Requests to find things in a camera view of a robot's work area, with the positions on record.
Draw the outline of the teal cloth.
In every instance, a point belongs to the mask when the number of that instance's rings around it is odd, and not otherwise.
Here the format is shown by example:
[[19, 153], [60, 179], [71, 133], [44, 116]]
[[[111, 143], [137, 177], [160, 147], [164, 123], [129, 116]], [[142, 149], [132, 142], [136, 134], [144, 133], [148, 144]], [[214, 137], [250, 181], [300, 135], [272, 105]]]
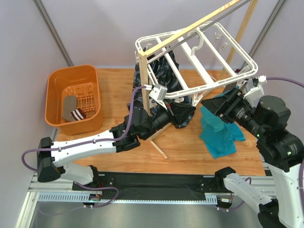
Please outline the teal cloth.
[[216, 159], [236, 152], [235, 141], [246, 140], [243, 132], [235, 123], [225, 123], [212, 114], [206, 107], [200, 108], [202, 114], [200, 139], [205, 143], [211, 156]]

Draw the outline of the white clip hanger frame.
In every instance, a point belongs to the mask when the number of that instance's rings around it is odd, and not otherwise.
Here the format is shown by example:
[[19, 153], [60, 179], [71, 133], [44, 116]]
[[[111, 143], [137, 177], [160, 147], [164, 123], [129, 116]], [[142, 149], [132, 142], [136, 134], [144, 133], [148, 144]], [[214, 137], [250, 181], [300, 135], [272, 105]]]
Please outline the white clip hanger frame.
[[[242, 74], [236, 74], [229, 63], [224, 60], [224, 58], [221, 56], [221, 54], [215, 49], [215, 47], [212, 45], [212, 43], [209, 41], [209, 39], [205, 36], [203, 31], [199, 31], [197, 28], [196, 31], [199, 33], [197, 36], [199, 36], [199, 44], [194, 47], [189, 47], [187, 42], [184, 42], [183, 44], [179, 45], [181, 49], [183, 50], [184, 54], [187, 56], [188, 60], [191, 62], [191, 64], [194, 66], [195, 70], [198, 72], [202, 80], [204, 81], [204, 85], [201, 86], [196, 86], [196, 87], [188, 87], [186, 84], [183, 76], [180, 74], [179, 70], [177, 70], [177, 67], [174, 65], [173, 60], [169, 56], [169, 54], [165, 54], [164, 56], [166, 57], [167, 61], [169, 62], [175, 76], [177, 77], [179, 83], [182, 86], [181, 90], [178, 90], [176, 92], [171, 92], [171, 93], [166, 93], [165, 99], [171, 99], [174, 100], [176, 98], [181, 98], [187, 95], [191, 95], [192, 98], [192, 106], [196, 106], [199, 101], [202, 100], [204, 95], [209, 93], [211, 90], [221, 87], [221, 86], [226, 86], [234, 82], [239, 82], [239, 81], [244, 81], [246, 79], [252, 78], [256, 75], [258, 71], [258, 65], [257, 63], [249, 56], [247, 52], [238, 44], [238, 42], [227, 32], [227, 30], [220, 24], [220, 23], [215, 23], [212, 25], [212, 27], [215, 27], [221, 36], [224, 36], [227, 40], [228, 43], [232, 45], [232, 47], [240, 54], [240, 56], [244, 59], [244, 61], [247, 64], [247, 67], [250, 68], [249, 71], [242, 73]], [[154, 75], [152, 71], [152, 67], [150, 66], [150, 63], [144, 63], [144, 61], [141, 59], [143, 56], [143, 49], [141, 47], [141, 42], [149, 42], [152, 40], [155, 40], [159, 43], [164, 41], [165, 39], [169, 38], [176, 32], [181, 31], [182, 29], [179, 29], [177, 31], [171, 31], [171, 32], [166, 32], [166, 33], [160, 33], [160, 34], [155, 34], [151, 36], [145, 36], [142, 38], [139, 38], [135, 42], [135, 47], [137, 49], [137, 62], [139, 63], [140, 67], [144, 67], [145, 70], [143, 71], [143, 76], [141, 76], [141, 85], [143, 86], [142, 89], [142, 95], [143, 95], [143, 106], [146, 110], [151, 108], [150, 105], [150, 100], [152, 98], [149, 97], [149, 93], [152, 90], [152, 86], [155, 84], [158, 84], [158, 80], [156, 76]], [[195, 55], [195, 52], [199, 49], [201, 49], [204, 45], [206, 45], [213, 55], [216, 57], [216, 59], [221, 63], [221, 65], [224, 67], [224, 69], [227, 71], [229, 74], [228, 78], [225, 79], [216, 79], [212, 77], [207, 70], [204, 68], [204, 66], [201, 64], [201, 62], [198, 60], [198, 58]], [[165, 107], [165, 103], [159, 104], [162, 107]]]

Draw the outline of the grey maroon striped sock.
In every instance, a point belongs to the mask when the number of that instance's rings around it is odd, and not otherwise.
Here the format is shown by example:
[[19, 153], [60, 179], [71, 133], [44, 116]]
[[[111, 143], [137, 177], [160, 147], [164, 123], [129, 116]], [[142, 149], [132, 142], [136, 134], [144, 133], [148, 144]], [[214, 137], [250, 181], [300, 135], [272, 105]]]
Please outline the grey maroon striped sock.
[[77, 107], [77, 98], [68, 95], [64, 99], [62, 118], [68, 122], [81, 121], [86, 118], [86, 114]]

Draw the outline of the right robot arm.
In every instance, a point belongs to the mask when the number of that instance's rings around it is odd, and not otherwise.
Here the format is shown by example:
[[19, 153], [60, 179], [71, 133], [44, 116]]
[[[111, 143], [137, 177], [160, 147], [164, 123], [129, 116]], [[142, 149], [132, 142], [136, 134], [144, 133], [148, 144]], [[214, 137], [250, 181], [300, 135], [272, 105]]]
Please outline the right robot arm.
[[215, 173], [221, 185], [249, 205], [263, 227], [303, 227], [304, 145], [286, 129], [291, 112], [285, 102], [265, 95], [252, 107], [244, 93], [234, 88], [201, 103], [222, 121], [237, 123], [256, 137], [256, 146], [271, 171], [276, 197], [263, 194], [230, 167]]

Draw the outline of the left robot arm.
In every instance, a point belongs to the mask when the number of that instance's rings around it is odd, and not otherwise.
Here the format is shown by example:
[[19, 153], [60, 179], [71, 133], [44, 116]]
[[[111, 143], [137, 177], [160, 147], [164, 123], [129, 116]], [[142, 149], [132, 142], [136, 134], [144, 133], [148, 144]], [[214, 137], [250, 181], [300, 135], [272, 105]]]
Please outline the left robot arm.
[[172, 124], [179, 128], [196, 108], [190, 104], [167, 103], [154, 116], [139, 107], [130, 109], [124, 122], [96, 135], [65, 142], [49, 138], [40, 141], [37, 153], [38, 182], [51, 182], [60, 178], [87, 185], [99, 182], [96, 167], [75, 164], [75, 160], [98, 154], [118, 153], [140, 146], [159, 130]]

